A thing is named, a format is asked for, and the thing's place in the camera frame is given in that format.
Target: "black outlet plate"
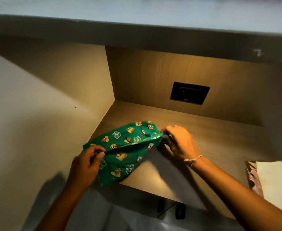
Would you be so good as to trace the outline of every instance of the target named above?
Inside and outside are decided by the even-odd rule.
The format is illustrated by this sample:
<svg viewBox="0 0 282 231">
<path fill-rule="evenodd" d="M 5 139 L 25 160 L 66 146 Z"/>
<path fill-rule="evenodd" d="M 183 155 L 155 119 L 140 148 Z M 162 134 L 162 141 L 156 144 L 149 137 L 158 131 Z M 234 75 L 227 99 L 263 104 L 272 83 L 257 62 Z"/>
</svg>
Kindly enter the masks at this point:
<svg viewBox="0 0 282 231">
<path fill-rule="evenodd" d="M 174 82 L 171 100 L 179 100 L 202 105 L 210 87 Z"/>
</svg>

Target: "white bracelet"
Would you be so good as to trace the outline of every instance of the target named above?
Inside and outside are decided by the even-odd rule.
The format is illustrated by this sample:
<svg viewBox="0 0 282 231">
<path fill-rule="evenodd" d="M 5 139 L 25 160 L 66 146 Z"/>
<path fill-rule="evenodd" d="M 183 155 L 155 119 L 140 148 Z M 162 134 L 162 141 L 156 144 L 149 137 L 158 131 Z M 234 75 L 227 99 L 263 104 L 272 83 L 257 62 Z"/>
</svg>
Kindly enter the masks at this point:
<svg viewBox="0 0 282 231">
<path fill-rule="evenodd" d="M 184 161 L 191 161 L 191 165 L 190 165 L 190 167 L 191 167 L 193 165 L 193 163 L 195 163 L 196 160 L 201 156 L 203 156 L 203 155 L 198 156 L 196 159 L 184 159 Z"/>
</svg>

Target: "hand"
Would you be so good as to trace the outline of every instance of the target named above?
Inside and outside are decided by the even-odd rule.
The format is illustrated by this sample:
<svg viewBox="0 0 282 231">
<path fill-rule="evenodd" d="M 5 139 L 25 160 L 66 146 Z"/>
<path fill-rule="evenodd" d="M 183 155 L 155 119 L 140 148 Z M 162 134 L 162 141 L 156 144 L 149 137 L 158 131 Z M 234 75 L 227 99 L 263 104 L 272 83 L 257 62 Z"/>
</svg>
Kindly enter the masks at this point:
<svg viewBox="0 0 282 231">
<path fill-rule="evenodd" d="M 162 138 L 167 141 L 167 145 L 174 155 L 182 159 L 195 159 L 200 156 L 200 153 L 193 142 L 193 138 L 189 132 L 180 126 L 167 126 L 161 132 L 167 132 L 171 135 L 163 135 Z"/>
<path fill-rule="evenodd" d="M 83 193 L 95 180 L 100 162 L 105 156 L 106 150 L 98 145 L 91 145 L 76 156 L 71 163 L 70 173 L 66 188 Z"/>
</svg>

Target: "green fabric bag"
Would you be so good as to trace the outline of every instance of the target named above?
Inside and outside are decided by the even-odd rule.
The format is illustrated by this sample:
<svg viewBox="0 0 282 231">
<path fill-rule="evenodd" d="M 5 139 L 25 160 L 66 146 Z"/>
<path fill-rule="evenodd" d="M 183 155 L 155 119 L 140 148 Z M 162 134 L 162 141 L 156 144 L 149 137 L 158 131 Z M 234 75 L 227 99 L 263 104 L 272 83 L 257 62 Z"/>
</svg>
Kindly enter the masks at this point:
<svg viewBox="0 0 282 231">
<path fill-rule="evenodd" d="M 151 121 L 135 122 L 90 140 L 83 149 L 96 144 L 107 150 L 98 172 L 101 185 L 107 186 L 122 181 L 138 167 L 147 151 L 159 145 L 162 135 Z"/>
</svg>

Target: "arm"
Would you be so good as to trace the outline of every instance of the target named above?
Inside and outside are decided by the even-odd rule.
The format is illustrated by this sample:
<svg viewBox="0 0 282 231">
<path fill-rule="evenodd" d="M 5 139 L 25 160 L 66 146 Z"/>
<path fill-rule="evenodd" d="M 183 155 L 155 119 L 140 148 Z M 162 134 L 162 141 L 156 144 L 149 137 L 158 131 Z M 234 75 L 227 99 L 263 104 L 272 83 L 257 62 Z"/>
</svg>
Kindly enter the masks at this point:
<svg viewBox="0 0 282 231">
<path fill-rule="evenodd" d="M 64 231 L 79 198 L 94 182 L 100 162 L 105 155 L 104 151 L 106 150 L 103 147 L 92 145 L 74 158 L 62 193 L 53 202 L 35 231 Z M 100 153 L 95 156 L 93 163 L 90 164 L 90 158 L 95 155 L 95 152 Z"/>
<path fill-rule="evenodd" d="M 195 159 L 200 153 L 189 132 L 168 126 L 164 136 L 171 151 L 182 159 Z M 260 197 L 242 183 L 225 173 L 205 157 L 199 157 L 192 169 L 216 192 L 246 230 L 282 231 L 282 210 Z"/>
</svg>

